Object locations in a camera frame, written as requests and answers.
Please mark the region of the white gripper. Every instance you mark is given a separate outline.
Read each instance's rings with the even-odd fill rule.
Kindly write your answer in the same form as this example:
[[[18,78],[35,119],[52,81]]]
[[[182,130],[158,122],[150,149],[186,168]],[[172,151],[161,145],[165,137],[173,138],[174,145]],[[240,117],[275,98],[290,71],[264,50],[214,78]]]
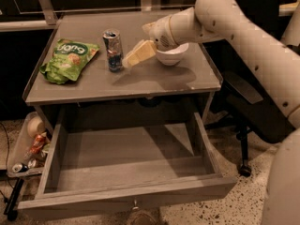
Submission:
[[[171,15],[163,17],[156,22],[144,24],[142,30],[149,35],[151,40],[141,40],[123,58],[122,64],[125,68],[132,68],[155,56],[157,49],[166,52],[178,47],[171,31]]]

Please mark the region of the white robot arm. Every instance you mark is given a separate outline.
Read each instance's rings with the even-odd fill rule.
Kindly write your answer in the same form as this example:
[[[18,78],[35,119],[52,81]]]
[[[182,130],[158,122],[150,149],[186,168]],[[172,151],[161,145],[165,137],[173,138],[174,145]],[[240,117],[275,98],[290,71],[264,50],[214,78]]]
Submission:
[[[183,11],[142,27],[140,41],[123,59],[132,68],[181,44],[226,39],[295,127],[270,168],[261,225],[300,225],[300,57],[263,31],[235,0],[196,0]]]

